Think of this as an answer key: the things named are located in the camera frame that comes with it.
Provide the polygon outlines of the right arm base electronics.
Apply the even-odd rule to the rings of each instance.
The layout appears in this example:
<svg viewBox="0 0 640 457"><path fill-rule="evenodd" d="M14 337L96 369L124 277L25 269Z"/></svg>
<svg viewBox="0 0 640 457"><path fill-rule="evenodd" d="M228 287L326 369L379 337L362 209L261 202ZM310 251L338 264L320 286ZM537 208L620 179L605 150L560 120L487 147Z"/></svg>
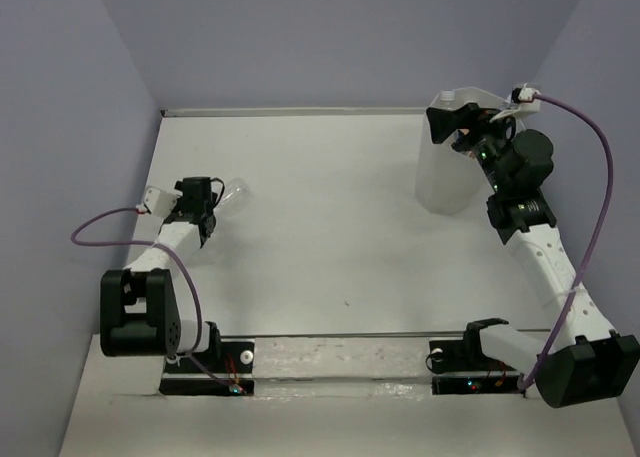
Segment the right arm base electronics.
<svg viewBox="0 0 640 457"><path fill-rule="evenodd" d="M518 372L501 361L469 357L462 340L432 340L425 366L431 373L435 396L524 395Z"/></svg>

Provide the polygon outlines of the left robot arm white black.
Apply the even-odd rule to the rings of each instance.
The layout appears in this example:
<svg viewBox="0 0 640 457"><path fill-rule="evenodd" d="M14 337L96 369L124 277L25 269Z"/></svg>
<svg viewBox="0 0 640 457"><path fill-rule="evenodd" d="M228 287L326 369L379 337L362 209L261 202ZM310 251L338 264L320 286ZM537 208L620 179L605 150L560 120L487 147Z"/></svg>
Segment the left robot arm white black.
<svg viewBox="0 0 640 457"><path fill-rule="evenodd" d="M187 257L202 249L216 226L221 193L212 177L178 180L172 192L150 186L139 214L161 219L156 238L122 270L107 271L100 282L100 345L107 357L186 356L201 372L221 360L217 325L207 322Z"/></svg>

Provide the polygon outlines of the clear bottle white cap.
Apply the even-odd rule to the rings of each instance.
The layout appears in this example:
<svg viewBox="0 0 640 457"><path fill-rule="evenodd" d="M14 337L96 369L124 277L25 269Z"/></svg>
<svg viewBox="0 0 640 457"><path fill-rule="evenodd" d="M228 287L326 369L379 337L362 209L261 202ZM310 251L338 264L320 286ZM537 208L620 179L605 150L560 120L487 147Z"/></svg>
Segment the clear bottle white cap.
<svg viewBox="0 0 640 457"><path fill-rule="evenodd" d="M453 110L456 103L456 93L454 90L443 90L439 96L439 102L443 109Z"/></svg>

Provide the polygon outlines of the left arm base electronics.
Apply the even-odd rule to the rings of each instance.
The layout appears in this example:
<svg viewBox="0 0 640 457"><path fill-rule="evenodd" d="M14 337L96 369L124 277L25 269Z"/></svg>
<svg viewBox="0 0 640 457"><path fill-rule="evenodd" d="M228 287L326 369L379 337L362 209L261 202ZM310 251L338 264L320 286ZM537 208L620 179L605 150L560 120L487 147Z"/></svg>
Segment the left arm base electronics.
<svg viewBox="0 0 640 457"><path fill-rule="evenodd" d="M255 342L223 340L221 354L166 360L159 392L165 396L245 397L254 394Z"/></svg>

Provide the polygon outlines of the clear capless bottle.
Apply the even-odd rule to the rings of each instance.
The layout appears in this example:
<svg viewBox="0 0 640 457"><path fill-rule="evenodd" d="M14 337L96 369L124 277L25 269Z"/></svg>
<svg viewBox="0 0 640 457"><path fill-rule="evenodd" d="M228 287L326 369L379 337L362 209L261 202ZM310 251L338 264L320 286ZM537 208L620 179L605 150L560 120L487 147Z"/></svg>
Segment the clear capless bottle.
<svg viewBox="0 0 640 457"><path fill-rule="evenodd" d="M244 210L253 200L253 193L242 178L234 178L226 184L216 212L222 216L232 216Z"/></svg>

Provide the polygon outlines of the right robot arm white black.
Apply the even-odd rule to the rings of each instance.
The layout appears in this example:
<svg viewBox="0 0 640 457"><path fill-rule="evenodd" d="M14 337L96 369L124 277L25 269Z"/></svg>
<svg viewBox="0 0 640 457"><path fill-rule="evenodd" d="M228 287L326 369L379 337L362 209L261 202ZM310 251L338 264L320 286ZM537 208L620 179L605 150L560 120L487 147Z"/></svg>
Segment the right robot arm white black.
<svg viewBox="0 0 640 457"><path fill-rule="evenodd" d="M546 342L502 318L468 323L458 340L431 343L425 360L434 374L498 370L519 373L519 393L535 386L552 408L616 398L639 363L639 341L620 334L599 311L564 250L557 219L541 186L554 169L551 140L520 130L513 110L467 103L426 111L431 140L453 133L456 151L471 154L492 195L487 214L502 244L518 262L552 328Z"/></svg>

